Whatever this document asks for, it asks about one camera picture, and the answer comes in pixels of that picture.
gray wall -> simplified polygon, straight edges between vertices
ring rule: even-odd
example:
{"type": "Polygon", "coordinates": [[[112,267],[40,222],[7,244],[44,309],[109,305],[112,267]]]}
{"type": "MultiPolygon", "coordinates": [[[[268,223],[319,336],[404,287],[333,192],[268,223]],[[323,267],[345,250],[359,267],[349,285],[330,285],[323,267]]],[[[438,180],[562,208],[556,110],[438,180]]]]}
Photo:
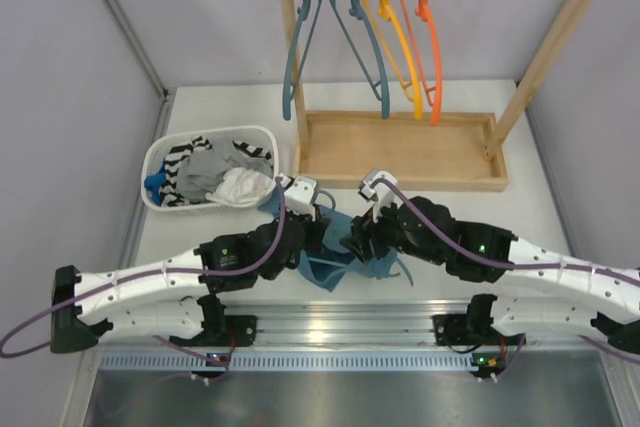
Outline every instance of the gray wall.
{"type": "Polygon", "coordinates": [[[578,253],[640,266],[640,2],[595,0],[530,107],[578,253]]]}
{"type": "MultiPolygon", "coordinates": [[[[286,50],[279,0],[120,1],[170,87],[282,81],[286,50]]],[[[341,1],[346,15],[347,2],[341,1]]],[[[474,79],[522,75],[562,0],[431,2],[440,26],[444,76],[474,79]]],[[[323,9],[305,78],[363,80],[329,5],[323,9]]],[[[402,16],[399,5],[396,10],[402,16]]],[[[347,23],[363,56],[373,65],[364,27],[354,20],[347,23]]],[[[389,43],[401,59],[393,30],[385,24],[389,43]]],[[[429,52],[426,26],[417,19],[414,26],[424,51],[429,52]]],[[[425,65],[429,72],[433,70],[426,55],[425,65]]]]}
{"type": "MultiPolygon", "coordinates": [[[[158,99],[100,0],[0,0],[0,334],[57,267],[115,266],[158,99]]],[[[48,337],[41,322],[11,350],[48,337]]],[[[0,360],[0,424],[57,425],[76,356],[0,360]]]]}

clothes hanger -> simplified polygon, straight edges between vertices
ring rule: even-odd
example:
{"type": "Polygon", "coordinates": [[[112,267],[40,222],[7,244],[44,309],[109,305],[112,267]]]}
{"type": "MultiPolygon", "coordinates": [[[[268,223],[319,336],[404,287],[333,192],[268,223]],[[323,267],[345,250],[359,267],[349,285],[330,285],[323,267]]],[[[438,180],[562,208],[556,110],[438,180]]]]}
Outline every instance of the clothes hanger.
{"type": "Polygon", "coordinates": [[[378,16],[385,21],[390,21],[393,25],[394,30],[396,31],[396,35],[398,40],[400,41],[400,45],[402,46],[402,51],[404,53],[404,57],[409,68],[409,76],[411,81],[407,82],[404,80],[402,75],[402,71],[398,66],[397,62],[393,58],[393,54],[389,49],[389,46],[380,31],[377,21],[375,20],[375,16],[371,12],[369,7],[368,0],[362,0],[362,5],[364,6],[365,11],[369,14],[369,18],[371,19],[371,24],[373,25],[373,29],[378,36],[378,40],[380,45],[382,45],[382,49],[384,50],[389,62],[391,62],[391,67],[393,68],[396,76],[398,77],[398,82],[400,83],[402,90],[404,91],[405,96],[409,102],[413,103],[414,115],[416,119],[422,118],[422,94],[420,93],[420,86],[418,82],[418,74],[416,73],[416,68],[413,64],[413,57],[411,55],[411,49],[409,48],[409,44],[407,42],[407,38],[404,35],[404,31],[402,30],[402,26],[398,21],[398,17],[396,16],[393,7],[391,6],[391,0],[378,0],[378,16]]]}
{"type": "Polygon", "coordinates": [[[418,0],[418,6],[416,7],[415,14],[422,21],[426,22],[429,26],[429,34],[431,36],[431,44],[433,48],[433,60],[436,71],[436,85],[435,87],[429,87],[427,83],[427,77],[424,73],[424,67],[422,65],[422,57],[420,56],[420,49],[418,48],[418,42],[413,33],[413,27],[411,26],[411,19],[409,18],[409,10],[405,0],[400,0],[402,5],[402,13],[404,15],[405,23],[407,24],[407,30],[409,32],[409,38],[411,39],[411,45],[413,47],[413,53],[416,57],[416,63],[418,64],[418,70],[420,72],[420,78],[424,87],[424,92],[427,96],[427,102],[433,109],[431,114],[431,125],[438,125],[440,119],[440,111],[442,108],[442,61],[440,57],[440,45],[438,42],[438,34],[436,32],[436,24],[433,20],[431,9],[429,8],[429,0],[418,0]]]}
{"type": "MultiPolygon", "coordinates": [[[[340,24],[340,28],[342,29],[342,32],[347,38],[347,42],[349,43],[351,50],[356,56],[358,64],[360,65],[360,68],[362,69],[367,79],[367,82],[371,87],[371,90],[373,90],[373,93],[376,99],[378,99],[381,103],[382,118],[387,119],[389,117],[389,111],[390,111],[389,82],[388,82],[387,73],[384,67],[384,60],[382,59],[382,52],[380,51],[380,46],[378,44],[378,40],[376,38],[375,32],[371,26],[371,22],[369,21],[367,13],[362,8],[362,4],[360,0],[350,0],[350,2],[351,2],[351,7],[349,8],[349,15],[351,15],[357,20],[362,21],[365,25],[367,34],[369,35],[369,39],[371,41],[371,47],[373,48],[373,52],[376,57],[376,63],[378,64],[380,80],[378,80],[377,82],[373,81],[371,75],[369,74],[369,71],[364,65],[364,62],[362,60],[362,57],[360,56],[360,53],[358,52],[351,36],[349,35],[349,32],[347,31],[347,28],[342,20],[342,17],[338,12],[336,0],[329,0],[329,3],[331,4],[331,9],[335,14],[336,19],[338,20],[338,23],[340,24]]],[[[311,45],[311,38],[313,37],[313,33],[315,31],[315,27],[318,21],[318,15],[320,13],[321,7],[322,7],[322,0],[318,0],[316,11],[314,13],[313,20],[311,22],[311,27],[309,29],[309,36],[307,38],[307,43],[304,47],[304,51],[300,59],[298,75],[294,80],[292,79],[292,76],[293,76],[293,64],[295,59],[296,47],[298,45],[298,41],[300,38],[302,23],[309,17],[309,13],[311,10],[311,0],[302,0],[302,5],[298,8],[298,18],[296,20],[293,36],[291,39],[291,45],[289,46],[289,52],[287,55],[287,65],[285,67],[283,90],[282,90],[282,116],[284,117],[285,120],[291,119],[291,101],[294,97],[296,88],[300,83],[300,76],[302,75],[302,69],[307,59],[307,54],[309,52],[309,47],[311,45]]]]}

blue cloth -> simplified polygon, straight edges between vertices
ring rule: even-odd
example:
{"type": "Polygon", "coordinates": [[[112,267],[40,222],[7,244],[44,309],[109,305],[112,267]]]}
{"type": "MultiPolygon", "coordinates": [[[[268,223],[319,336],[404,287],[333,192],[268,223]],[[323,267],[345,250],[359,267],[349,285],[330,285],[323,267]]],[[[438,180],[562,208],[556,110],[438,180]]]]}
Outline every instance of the blue cloth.
{"type": "MultiPolygon", "coordinates": [[[[324,234],[324,238],[322,239],[323,249],[319,254],[306,251],[300,254],[300,264],[297,270],[305,279],[318,287],[333,292],[348,272],[355,272],[374,279],[385,279],[400,275],[390,273],[391,267],[397,260],[397,252],[390,251],[382,259],[372,259],[367,264],[363,264],[345,247],[340,245],[340,239],[351,233],[352,218],[324,206],[320,206],[319,208],[322,216],[329,218],[331,224],[329,224],[324,234]],[[332,262],[340,265],[328,265],[324,262],[332,262]]],[[[280,212],[278,196],[272,195],[271,199],[259,207],[258,210],[270,213],[274,217],[278,216],[280,212]]],[[[413,285],[408,271],[405,270],[405,273],[407,273],[413,285]]]]}
{"type": "Polygon", "coordinates": [[[162,200],[160,200],[160,188],[167,177],[167,174],[164,170],[164,161],[162,162],[162,167],[157,174],[148,175],[146,179],[144,179],[144,188],[151,192],[151,201],[156,205],[162,205],[162,200]]]}

white basket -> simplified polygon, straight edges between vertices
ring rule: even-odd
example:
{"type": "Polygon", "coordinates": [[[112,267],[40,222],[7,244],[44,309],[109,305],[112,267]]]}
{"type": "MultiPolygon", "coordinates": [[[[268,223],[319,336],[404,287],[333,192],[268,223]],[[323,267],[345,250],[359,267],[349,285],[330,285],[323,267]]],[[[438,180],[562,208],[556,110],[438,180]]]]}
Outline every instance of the white basket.
{"type": "Polygon", "coordinates": [[[156,205],[151,200],[151,194],[144,188],[144,180],[149,175],[156,174],[162,167],[164,158],[169,153],[172,147],[188,142],[194,137],[202,135],[209,139],[214,145],[218,140],[235,140],[247,142],[256,147],[262,147],[269,149],[271,155],[273,155],[273,175],[274,178],[280,172],[279,160],[278,160],[278,146],[276,145],[276,139],[271,132],[264,127],[258,125],[245,125],[242,127],[227,127],[224,129],[211,129],[211,130],[198,130],[194,132],[185,132],[183,134],[172,134],[162,137],[156,140],[144,158],[144,165],[142,166],[142,177],[140,179],[140,195],[142,201],[151,210],[156,212],[171,212],[178,214],[203,214],[213,212],[228,212],[236,209],[247,209],[257,207],[264,204],[271,195],[271,192],[275,188],[275,184],[265,193],[264,197],[251,203],[244,203],[238,205],[226,205],[218,202],[207,202],[195,205],[182,205],[179,207],[161,207],[156,205]]]}

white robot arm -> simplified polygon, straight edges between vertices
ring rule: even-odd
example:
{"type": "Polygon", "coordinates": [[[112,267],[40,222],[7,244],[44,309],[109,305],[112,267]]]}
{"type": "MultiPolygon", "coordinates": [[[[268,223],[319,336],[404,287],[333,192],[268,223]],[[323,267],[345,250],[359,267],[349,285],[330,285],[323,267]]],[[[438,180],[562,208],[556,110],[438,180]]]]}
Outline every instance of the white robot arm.
{"type": "MultiPolygon", "coordinates": [[[[363,263],[393,249],[444,264],[447,273],[463,281],[527,287],[545,295],[475,296],[457,322],[434,318],[436,332],[442,334],[436,338],[443,345],[451,339],[455,345],[494,344],[496,336],[552,332],[607,340],[640,353],[638,271],[549,252],[508,230],[458,221],[442,205],[423,197],[407,199],[397,183],[390,173],[376,170],[359,188],[373,206],[353,220],[351,235],[341,243],[363,263]],[[394,203],[395,196],[402,205],[394,203]]],[[[253,232],[217,237],[125,271],[81,274],[73,266],[58,269],[53,304],[69,305],[52,315],[51,350],[71,352],[146,335],[171,335],[187,346],[216,345],[228,320],[217,293],[251,288],[258,276],[274,280],[285,267],[297,267],[302,250],[321,248],[329,220],[315,203],[317,183],[281,176],[280,185],[286,209],[280,219],[253,232]]]]}

